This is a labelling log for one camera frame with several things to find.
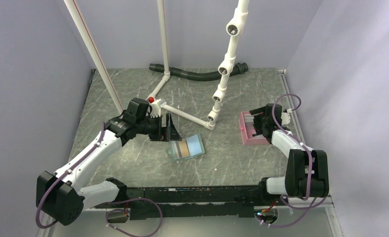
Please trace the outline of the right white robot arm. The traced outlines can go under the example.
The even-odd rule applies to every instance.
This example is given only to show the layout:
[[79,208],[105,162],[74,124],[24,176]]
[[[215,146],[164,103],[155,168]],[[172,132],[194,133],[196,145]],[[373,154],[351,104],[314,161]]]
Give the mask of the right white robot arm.
[[277,195],[296,198],[325,198],[329,194],[327,154],[300,141],[283,126],[286,111],[279,104],[266,104],[249,111],[254,136],[262,135],[288,158],[285,175],[263,178],[257,191],[258,201],[269,205]]

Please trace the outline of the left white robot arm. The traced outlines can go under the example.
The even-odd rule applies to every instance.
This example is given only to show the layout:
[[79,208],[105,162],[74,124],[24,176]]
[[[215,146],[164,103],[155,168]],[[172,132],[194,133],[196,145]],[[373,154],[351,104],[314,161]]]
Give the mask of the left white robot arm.
[[119,116],[102,124],[98,135],[77,156],[37,178],[37,226],[47,229],[56,223],[69,225],[83,210],[103,203],[123,206],[129,199],[127,186],[118,179],[108,178],[92,186],[84,184],[102,161],[137,135],[147,135],[153,142],[182,140],[170,113],[162,116],[157,102],[133,98]]

